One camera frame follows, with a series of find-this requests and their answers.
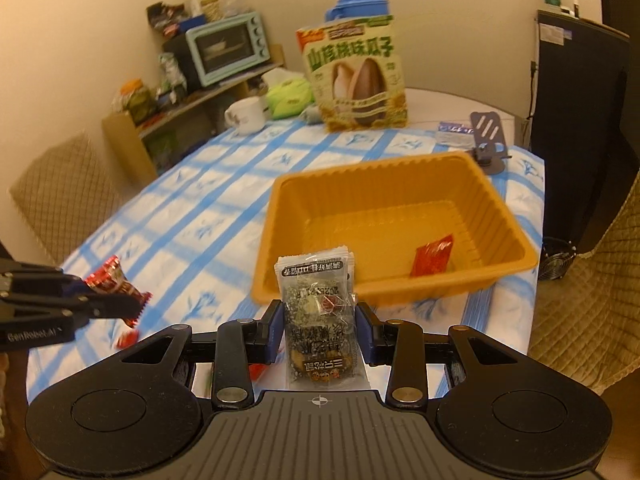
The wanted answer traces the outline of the black cabinet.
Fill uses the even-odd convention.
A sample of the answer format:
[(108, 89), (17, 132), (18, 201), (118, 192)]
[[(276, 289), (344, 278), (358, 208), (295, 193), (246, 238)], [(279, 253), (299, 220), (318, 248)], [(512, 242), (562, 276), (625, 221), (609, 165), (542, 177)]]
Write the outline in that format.
[(630, 41), (541, 11), (530, 145), (546, 164), (544, 236), (596, 247), (626, 200), (638, 158), (620, 130)]

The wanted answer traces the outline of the clear seaweed snack packet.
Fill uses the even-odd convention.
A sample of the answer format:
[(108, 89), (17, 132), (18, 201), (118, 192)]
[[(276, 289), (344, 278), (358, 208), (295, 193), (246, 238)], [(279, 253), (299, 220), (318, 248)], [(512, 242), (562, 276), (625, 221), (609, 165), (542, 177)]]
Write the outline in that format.
[(338, 246), (286, 256), (274, 270), (284, 302), (288, 388), (330, 390), (363, 384), (354, 254)]

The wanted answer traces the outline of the blue white tissue packet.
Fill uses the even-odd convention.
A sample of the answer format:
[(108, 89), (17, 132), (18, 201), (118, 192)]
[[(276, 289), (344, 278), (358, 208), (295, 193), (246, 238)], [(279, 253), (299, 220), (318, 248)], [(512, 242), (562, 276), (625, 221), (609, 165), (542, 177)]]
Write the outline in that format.
[(470, 150), (475, 146), (473, 128), (460, 122), (440, 122), (435, 138), (439, 144), (450, 146), (450, 148)]

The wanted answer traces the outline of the small red candy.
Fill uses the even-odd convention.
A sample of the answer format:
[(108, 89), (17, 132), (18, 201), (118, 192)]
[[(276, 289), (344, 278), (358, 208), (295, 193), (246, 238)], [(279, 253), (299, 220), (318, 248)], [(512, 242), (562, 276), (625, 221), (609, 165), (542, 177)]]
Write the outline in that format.
[(139, 341), (140, 333), (138, 330), (126, 330), (126, 332), (122, 332), (116, 342), (115, 348), (117, 350), (125, 350)]

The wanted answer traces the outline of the quilted brown chair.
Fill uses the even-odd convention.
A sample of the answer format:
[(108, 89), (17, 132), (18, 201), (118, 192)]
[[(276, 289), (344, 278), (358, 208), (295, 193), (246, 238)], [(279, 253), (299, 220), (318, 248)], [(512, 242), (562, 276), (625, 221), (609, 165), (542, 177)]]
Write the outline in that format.
[(48, 148), (9, 193), (38, 244), (56, 264), (122, 206), (122, 196), (85, 133)]
[(640, 194), (588, 254), (538, 284), (528, 355), (597, 394), (639, 368)]

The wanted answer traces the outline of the black floor fan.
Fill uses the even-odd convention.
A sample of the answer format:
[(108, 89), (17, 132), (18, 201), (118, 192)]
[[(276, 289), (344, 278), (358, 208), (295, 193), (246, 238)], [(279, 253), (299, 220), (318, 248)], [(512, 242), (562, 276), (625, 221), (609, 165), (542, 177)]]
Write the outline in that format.
[(560, 280), (577, 256), (576, 246), (570, 240), (547, 236), (542, 239), (539, 281)]

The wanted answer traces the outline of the wooden shelf unit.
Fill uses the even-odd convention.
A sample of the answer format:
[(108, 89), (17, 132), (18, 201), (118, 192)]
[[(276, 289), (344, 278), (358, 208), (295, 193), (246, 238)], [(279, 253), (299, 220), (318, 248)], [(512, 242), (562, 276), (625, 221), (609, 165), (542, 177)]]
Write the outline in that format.
[(271, 58), (239, 75), (191, 94), (186, 102), (137, 126), (128, 113), (102, 119), (104, 139), (129, 184), (140, 190), (187, 154), (227, 129), (224, 112), (236, 101), (264, 92), (260, 77), (285, 66), (283, 47), (272, 44)]

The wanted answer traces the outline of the grey phone stand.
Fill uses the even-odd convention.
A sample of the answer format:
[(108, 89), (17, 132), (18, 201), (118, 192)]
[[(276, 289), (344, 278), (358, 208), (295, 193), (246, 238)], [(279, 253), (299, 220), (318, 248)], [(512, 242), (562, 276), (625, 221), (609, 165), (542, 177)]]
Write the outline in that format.
[(470, 151), (486, 176), (506, 170), (510, 158), (500, 116), (496, 112), (472, 112), (470, 115), (474, 148)]

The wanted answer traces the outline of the red patterned candy packet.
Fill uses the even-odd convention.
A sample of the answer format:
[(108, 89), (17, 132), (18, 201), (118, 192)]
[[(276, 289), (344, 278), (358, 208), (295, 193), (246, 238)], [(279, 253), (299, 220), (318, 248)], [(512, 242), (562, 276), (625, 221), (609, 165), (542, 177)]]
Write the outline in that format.
[(137, 327), (142, 311), (152, 298), (150, 292), (142, 292), (128, 280), (122, 270), (119, 256), (116, 255), (107, 258), (99, 268), (84, 279), (84, 282), (99, 294), (128, 295), (140, 304), (140, 311), (133, 318), (122, 319), (129, 328)]

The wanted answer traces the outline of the light blue toaster oven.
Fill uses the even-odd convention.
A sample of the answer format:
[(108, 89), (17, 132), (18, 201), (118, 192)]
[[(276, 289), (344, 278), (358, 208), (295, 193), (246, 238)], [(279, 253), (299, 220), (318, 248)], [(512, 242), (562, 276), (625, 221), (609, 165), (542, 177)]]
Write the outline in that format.
[(190, 28), (167, 40), (163, 52), (175, 57), (189, 93), (271, 60), (258, 12)]

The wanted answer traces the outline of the green tissue pack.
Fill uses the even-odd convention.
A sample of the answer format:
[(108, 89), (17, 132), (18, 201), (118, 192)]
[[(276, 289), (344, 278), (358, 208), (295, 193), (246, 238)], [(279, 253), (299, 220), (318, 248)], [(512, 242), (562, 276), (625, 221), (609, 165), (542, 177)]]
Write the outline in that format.
[(266, 103), (274, 120), (299, 116), (314, 104), (311, 84), (303, 73), (277, 67), (263, 74), (262, 81), (267, 86)]

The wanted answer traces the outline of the orange plastic tray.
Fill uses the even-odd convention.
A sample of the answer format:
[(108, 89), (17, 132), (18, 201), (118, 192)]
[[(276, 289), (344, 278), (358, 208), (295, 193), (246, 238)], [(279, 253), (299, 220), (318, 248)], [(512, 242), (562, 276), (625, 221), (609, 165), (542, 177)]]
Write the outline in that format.
[[(412, 278), (416, 250), (446, 235), (444, 273)], [(274, 265), (285, 256), (346, 246), (355, 292), (378, 307), (477, 292), (532, 270), (537, 252), (469, 154), (448, 152), (282, 174), (273, 182), (252, 298), (279, 295)]]

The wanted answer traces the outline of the large red candy packet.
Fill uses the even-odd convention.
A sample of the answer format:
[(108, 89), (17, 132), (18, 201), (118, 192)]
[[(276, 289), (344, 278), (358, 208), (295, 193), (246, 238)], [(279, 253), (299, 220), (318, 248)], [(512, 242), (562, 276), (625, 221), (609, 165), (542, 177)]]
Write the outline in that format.
[(416, 250), (410, 276), (420, 276), (444, 273), (447, 269), (450, 255), (454, 246), (454, 237), (449, 234), (425, 244)]

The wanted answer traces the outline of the pickle jar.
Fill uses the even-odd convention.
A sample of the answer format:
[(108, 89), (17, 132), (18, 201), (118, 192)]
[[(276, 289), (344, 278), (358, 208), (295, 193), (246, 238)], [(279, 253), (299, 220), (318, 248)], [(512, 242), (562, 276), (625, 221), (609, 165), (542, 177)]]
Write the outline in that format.
[(150, 89), (141, 79), (131, 79), (120, 87), (119, 105), (137, 126), (150, 119), (157, 110)]

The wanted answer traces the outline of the sunflower seed snack box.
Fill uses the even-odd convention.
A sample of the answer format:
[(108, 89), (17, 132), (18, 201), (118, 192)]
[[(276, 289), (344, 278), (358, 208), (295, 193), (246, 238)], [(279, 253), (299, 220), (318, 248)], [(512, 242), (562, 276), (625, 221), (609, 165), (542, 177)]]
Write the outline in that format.
[(329, 132), (404, 128), (408, 104), (391, 15), (296, 32), (314, 102)]

